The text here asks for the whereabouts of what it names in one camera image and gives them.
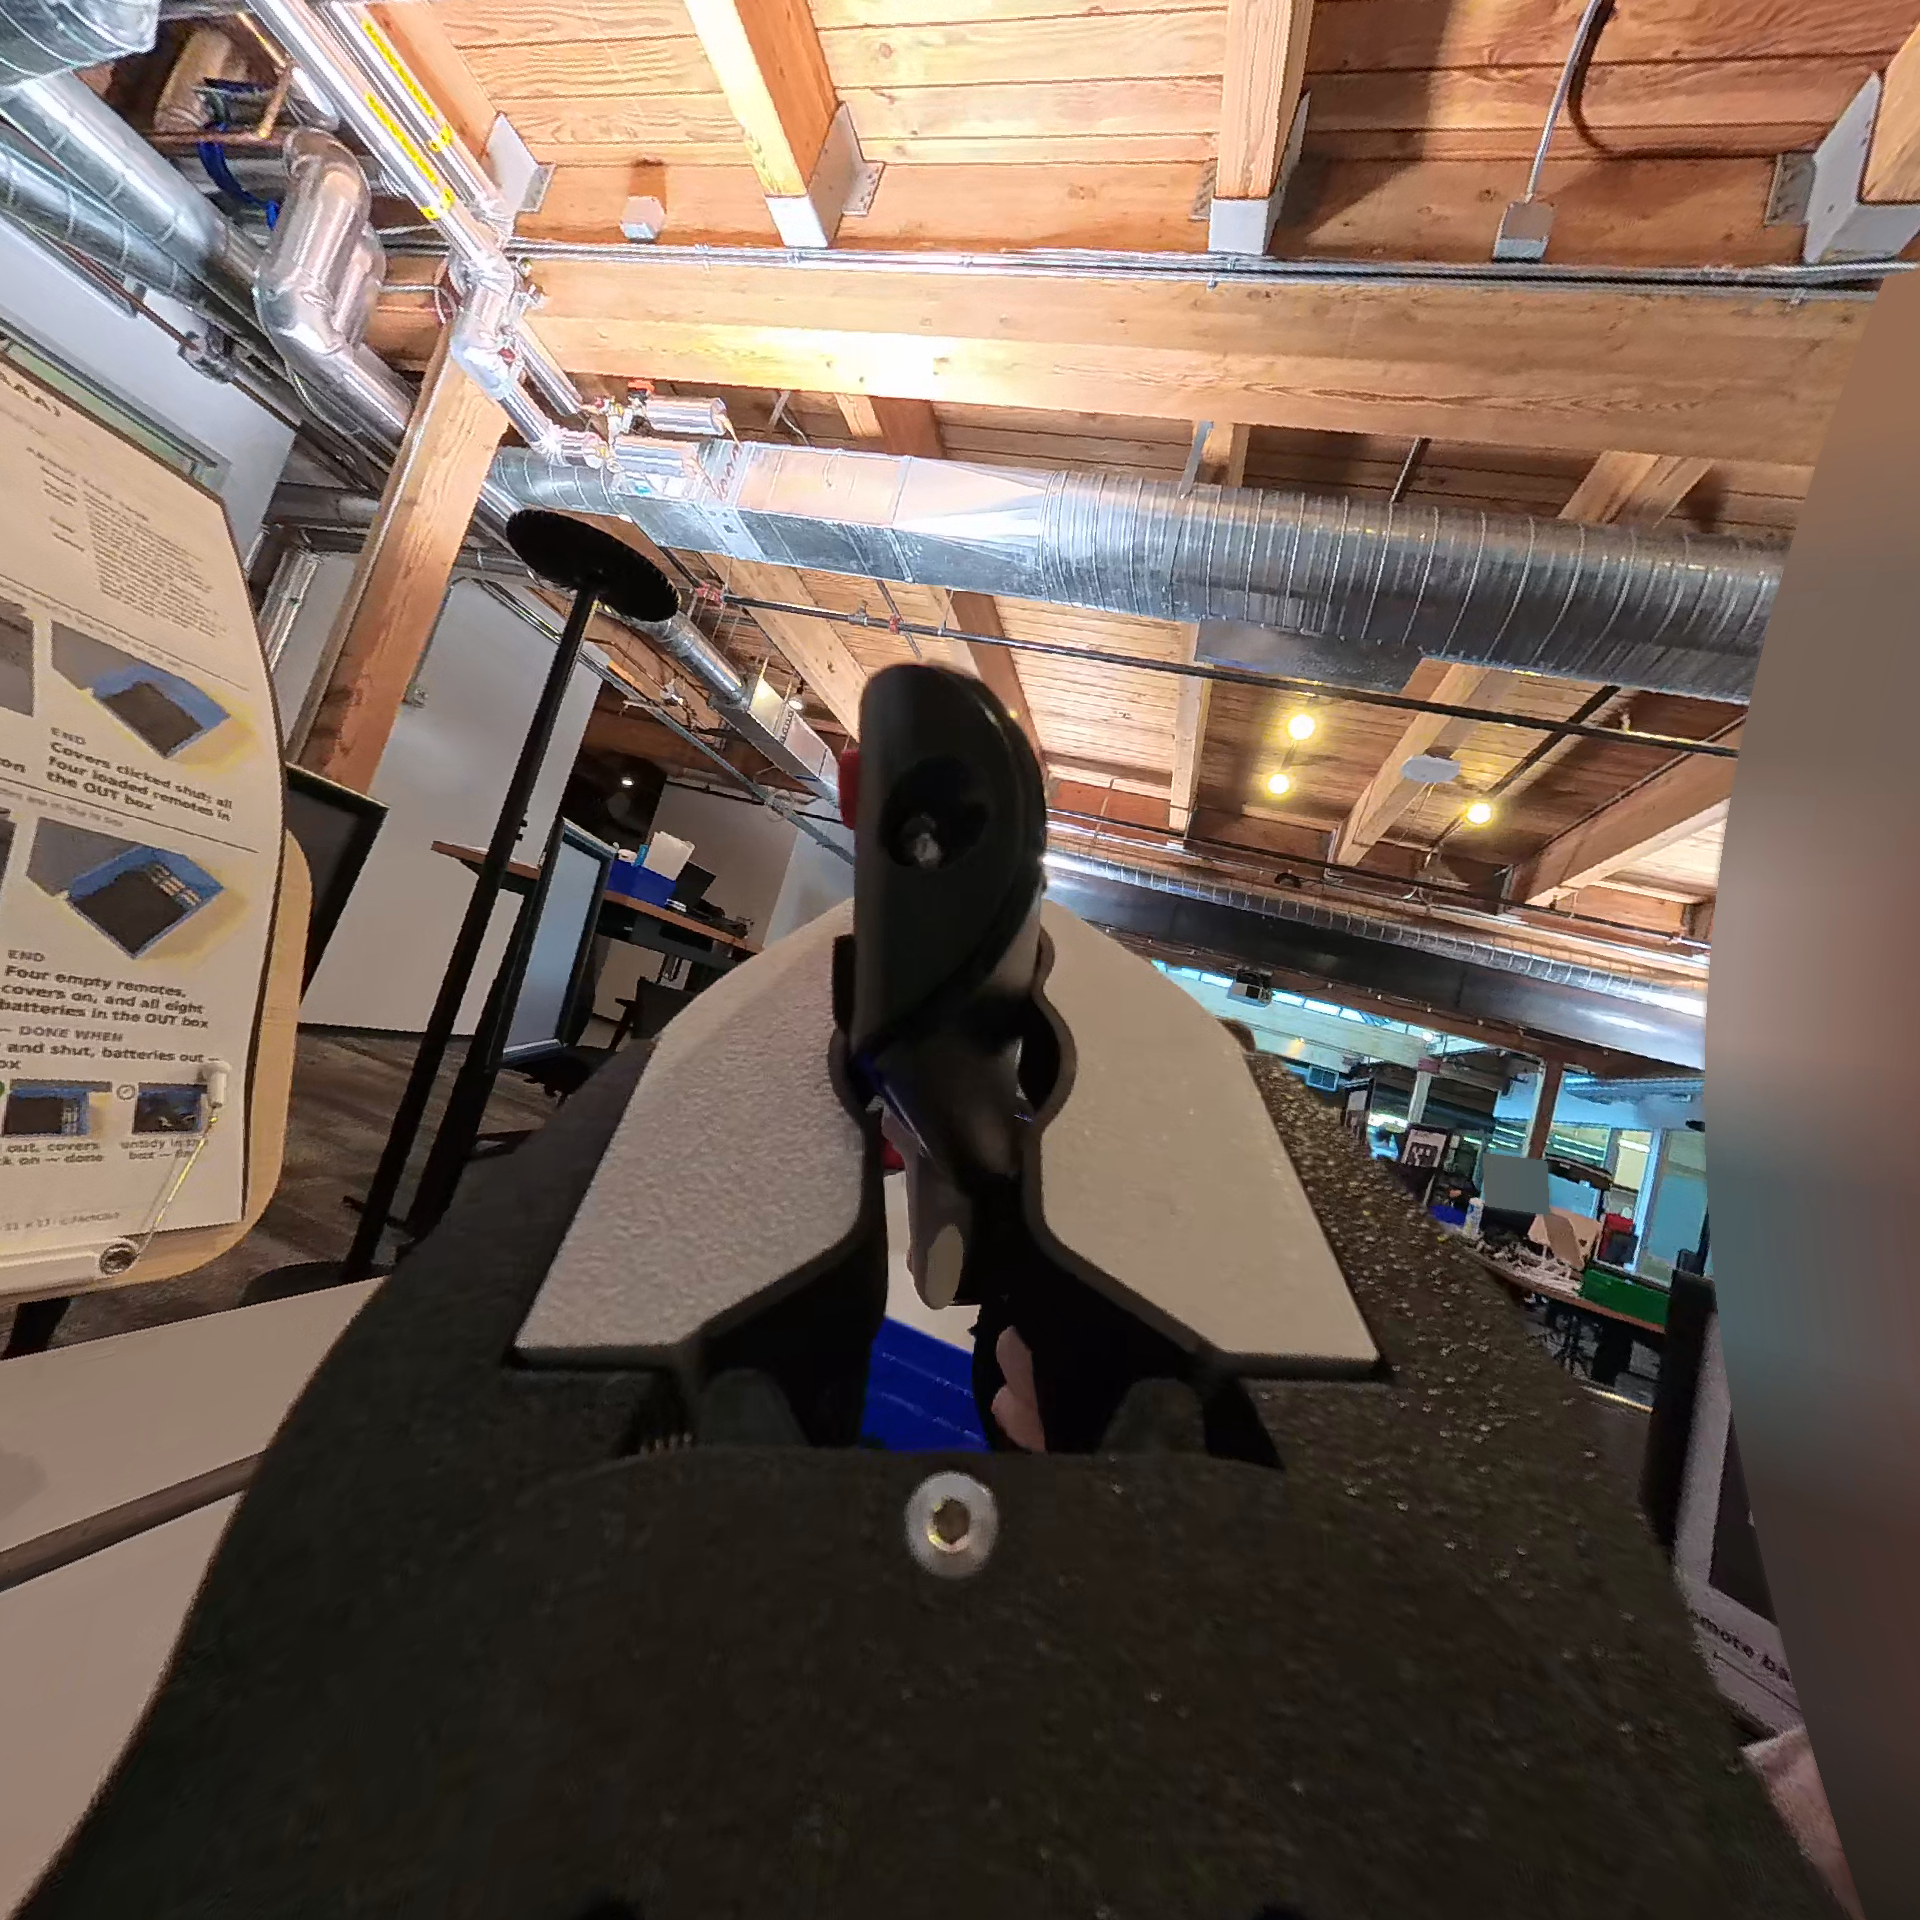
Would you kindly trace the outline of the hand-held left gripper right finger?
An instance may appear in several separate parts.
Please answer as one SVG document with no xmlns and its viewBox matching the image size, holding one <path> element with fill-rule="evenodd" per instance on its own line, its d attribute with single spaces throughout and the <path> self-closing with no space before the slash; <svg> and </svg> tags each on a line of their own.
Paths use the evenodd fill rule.
<svg viewBox="0 0 1920 1920">
<path fill-rule="evenodd" d="M 1176 982 L 1042 909 L 1034 1001 L 1060 1046 L 1028 1197 L 1060 1265 L 1187 1356 L 1365 1379 L 1380 1347 L 1246 1052 Z"/>
</svg>

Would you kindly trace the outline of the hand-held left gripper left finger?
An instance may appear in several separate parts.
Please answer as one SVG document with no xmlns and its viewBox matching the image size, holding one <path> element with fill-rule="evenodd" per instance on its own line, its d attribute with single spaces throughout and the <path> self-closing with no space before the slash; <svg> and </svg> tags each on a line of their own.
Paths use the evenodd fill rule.
<svg viewBox="0 0 1920 1920">
<path fill-rule="evenodd" d="M 637 1363 L 690 1382 L 708 1345 L 816 1284 L 889 1297 L 881 1138 L 834 1076 L 829 909 L 671 1020 L 519 1333 L 528 1363 Z"/>
</svg>

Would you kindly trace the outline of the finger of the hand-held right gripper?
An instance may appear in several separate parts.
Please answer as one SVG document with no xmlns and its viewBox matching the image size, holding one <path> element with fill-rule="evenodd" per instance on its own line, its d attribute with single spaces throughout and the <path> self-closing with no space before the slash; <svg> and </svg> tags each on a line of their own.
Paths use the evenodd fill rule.
<svg viewBox="0 0 1920 1920">
<path fill-rule="evenodd" d="M 906 1265 L 924 1307 L 977 1309 L 970 1268 L 977 1208 L 960 1182 L 929 1155 L 906 1158 Z"/>
</svg>

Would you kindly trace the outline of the blue plastic bin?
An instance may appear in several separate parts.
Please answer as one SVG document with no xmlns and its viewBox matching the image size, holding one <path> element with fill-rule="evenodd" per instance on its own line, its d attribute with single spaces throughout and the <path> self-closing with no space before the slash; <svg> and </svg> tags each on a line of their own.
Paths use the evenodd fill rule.
<svg viewBox="0 0 1920 1920">
<path fill-rule="evenodd" d="M 858 1442 L 883 1451 L 990 1451 L 972 1345 L 886 1315 L 873 1342 Z"/>
</svg>

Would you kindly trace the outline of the black remote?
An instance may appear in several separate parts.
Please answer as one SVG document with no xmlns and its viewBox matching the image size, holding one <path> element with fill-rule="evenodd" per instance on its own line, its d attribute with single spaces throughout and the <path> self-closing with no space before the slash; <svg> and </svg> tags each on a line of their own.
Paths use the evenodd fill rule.
<svg viewBox="0 0 1920 1920">
<path fill-rule="evenodd" d="M 853 932 L 832 1017 L 855 1087 L 970 1199 L 1018 1187 L 1065 1068 L 1044 1014 L 1044 775 L 992 687 L 935 663 L 863 694 Z"/>
</svg>

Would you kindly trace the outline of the person's right hand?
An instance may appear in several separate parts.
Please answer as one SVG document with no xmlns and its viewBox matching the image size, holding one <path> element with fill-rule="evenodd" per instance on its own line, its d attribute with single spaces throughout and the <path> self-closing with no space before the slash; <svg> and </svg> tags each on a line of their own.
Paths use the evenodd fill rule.
<svg viewBox="0 0 1920 1920">
<path fill-rule="evenodd" d="M 1044 1453 L 1049 1447 L 1034 1354 L 1021 1329 L 1003 1325 L 986 1365 L 984 1423 L 995 1446 Z"/>
</svg>

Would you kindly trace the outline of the black display on stand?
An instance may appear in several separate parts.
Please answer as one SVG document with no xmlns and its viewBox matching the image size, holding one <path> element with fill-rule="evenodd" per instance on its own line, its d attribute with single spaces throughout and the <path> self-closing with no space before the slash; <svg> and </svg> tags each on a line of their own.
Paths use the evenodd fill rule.
<svg viewBox="0 0 1920 1920">
<path fill-rule="evenodd" d="M 323 970 L 326 948 L 371 861 L 388 807 L 368 794 L 293 762 L 282 769 L 286 829 L 301 847 L 311 884 L 301 976 L 301 987 L 306 992 Z"/>
<path fill-rule="evenodd" d="M 511 993 L 495 1021 L 495 1065 L 528 1065 L 581 1040 L 615 855 L 589 827 L 556 820 L 532 884 L 528 926 L 515 934 Z"/>
</svg>

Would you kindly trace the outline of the instruction sheet on stand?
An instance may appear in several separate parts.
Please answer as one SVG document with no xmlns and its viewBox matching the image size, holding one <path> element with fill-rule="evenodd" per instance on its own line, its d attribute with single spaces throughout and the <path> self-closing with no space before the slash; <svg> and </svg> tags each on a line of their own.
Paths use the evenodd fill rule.
<svg viewBox="0 0 1920 1920">
<path fill-rule="evenodd" d="M 305 953 L 315 905 L 309 859 L 293 829 L 282 835 L 282 871 L 272 950 L 253 1040 L 247 1081 L 249 1163 L 244 1210 L 220 1226 L 157 1226 L 139 1256 L 114 1274 L 83 1275 L 78 1256 L 5 1259 L 3 1307 L 173 1282 L 229 1256 L 261 1224 L 284 1163 L 293 1076 L 299 1048 Z"/>
</svg>

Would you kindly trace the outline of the black floor lamp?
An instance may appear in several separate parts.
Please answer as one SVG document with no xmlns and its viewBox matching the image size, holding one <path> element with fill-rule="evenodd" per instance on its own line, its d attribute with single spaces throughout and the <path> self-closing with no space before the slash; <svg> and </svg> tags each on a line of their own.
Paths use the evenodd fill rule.
<svg viewBox="0 0 1920 1920">
<path fill-rule="evenodd" d="M 537 578 L 564 588 L 570 594 L 570 603 L 478 875 L 473 882 L 434 1008 L 396 1101 L 386 1146 L 363 1197 L 359 1221 L 340 1263 L 340 1278 L 346 1284 L 359 1284 L 372 1275 L 391 1208 L 399 1196 L 428 1095 L 468 993 L 478 952 L 515 858 L 526 805 L 532 800 L 592 616 L 598 607 L 607 607 L 637 622 L 660 622 L 681 609 L 679 591 L 660 571 L 660 565 L 601 526 L 552 510 L 526 507 L 508 520 L 507 540 L 517 557 Z"/>
</svg>

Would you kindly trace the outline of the white tag sign board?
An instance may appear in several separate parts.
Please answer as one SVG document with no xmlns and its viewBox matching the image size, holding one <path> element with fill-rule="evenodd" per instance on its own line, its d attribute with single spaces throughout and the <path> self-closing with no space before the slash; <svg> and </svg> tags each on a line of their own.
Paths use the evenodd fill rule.
<svg viewBox="0 0 1920 1920">
<path fill-rule="evenodd" d="M 1700 1404 L 1695 1416 L 1673 1571 L 1695 1644 L 1733 1712 L 1763 1735 L 1801 1726 L 1805 1715 L 1727 1404 Z"/>
</svg>

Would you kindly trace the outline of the printed instruction poster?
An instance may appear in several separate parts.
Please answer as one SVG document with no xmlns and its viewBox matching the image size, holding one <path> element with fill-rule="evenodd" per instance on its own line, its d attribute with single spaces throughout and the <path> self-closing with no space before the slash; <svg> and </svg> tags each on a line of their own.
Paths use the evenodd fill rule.
<svg viewBox="0 0 1920 1920">
<path fill-rule="evenodd" d="M 277 690 L 224 504 L 5 366 L 5 1259 L 85 1278 L 195 1142 L 167 1214 L 238 1221 L 274 950 Z"/>
</svg>

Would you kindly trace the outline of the wooden pillar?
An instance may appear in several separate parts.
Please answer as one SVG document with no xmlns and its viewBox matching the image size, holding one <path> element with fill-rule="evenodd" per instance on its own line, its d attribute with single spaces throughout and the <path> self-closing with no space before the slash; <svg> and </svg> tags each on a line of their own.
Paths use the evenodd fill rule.
<svg viewBox="0 0 1920 1920">
<path fill-rule="evenodd" d="M 508 426 L 445 330 L 301 709 L 303 769 L 372 792 Z"/>
</svg>

